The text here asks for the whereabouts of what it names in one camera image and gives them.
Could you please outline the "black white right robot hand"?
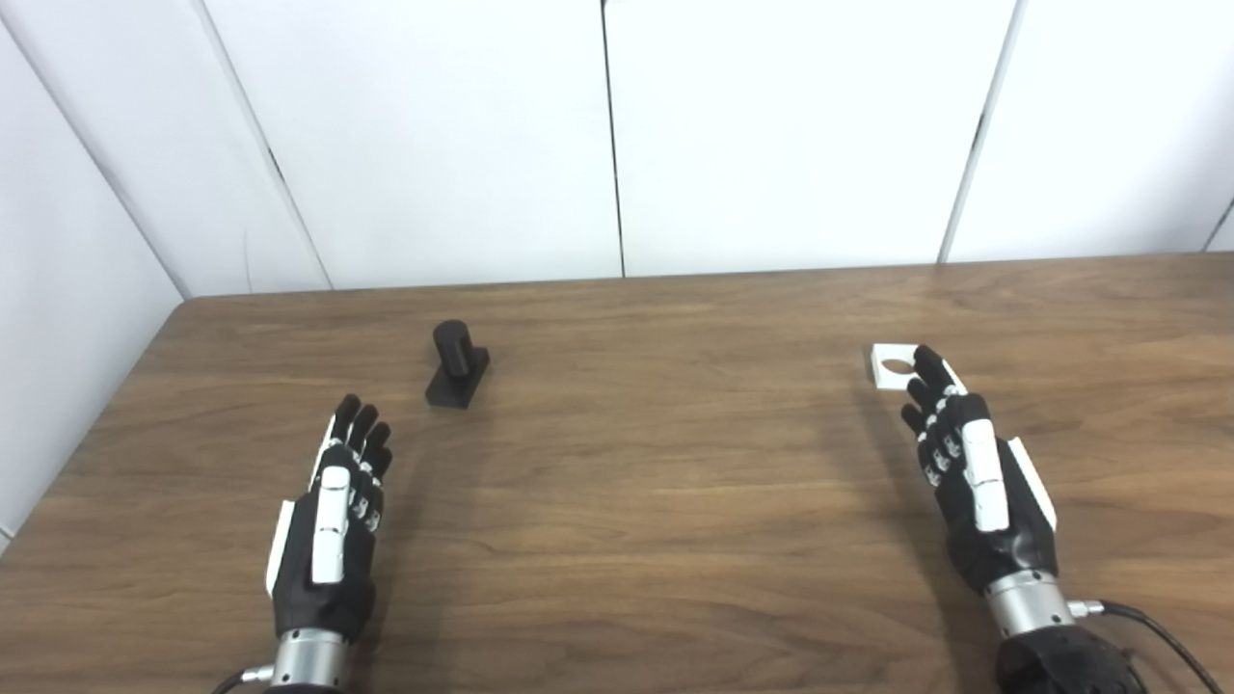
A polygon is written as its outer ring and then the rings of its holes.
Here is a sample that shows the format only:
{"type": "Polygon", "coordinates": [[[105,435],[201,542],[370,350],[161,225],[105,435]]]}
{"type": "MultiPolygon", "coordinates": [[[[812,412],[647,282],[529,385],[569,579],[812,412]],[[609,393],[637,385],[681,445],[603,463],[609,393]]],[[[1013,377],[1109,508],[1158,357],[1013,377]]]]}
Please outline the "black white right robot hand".
{"type": "Polygon", "coordinates": [[[983,396],[929,346],[914,348],[900,417],[945,524],[953,569],[976,593],[1021,572],[1058,575],[1053,500],[1030,458],[1001,438],[983,396]]]}

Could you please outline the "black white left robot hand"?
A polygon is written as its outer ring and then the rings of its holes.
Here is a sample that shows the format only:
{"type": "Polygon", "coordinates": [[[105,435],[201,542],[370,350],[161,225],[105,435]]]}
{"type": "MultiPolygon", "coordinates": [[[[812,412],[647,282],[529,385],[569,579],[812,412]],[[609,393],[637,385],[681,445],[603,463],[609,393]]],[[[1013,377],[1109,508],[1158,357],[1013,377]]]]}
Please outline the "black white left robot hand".
{"type": "Polygon", "coordinates": [[[366,627],[389,433],[378,409],[354,394],[329,417],[308,490],[283,503],[275,526],[265,584],[276,636],[325,629],[354,642],[366,627]]]}

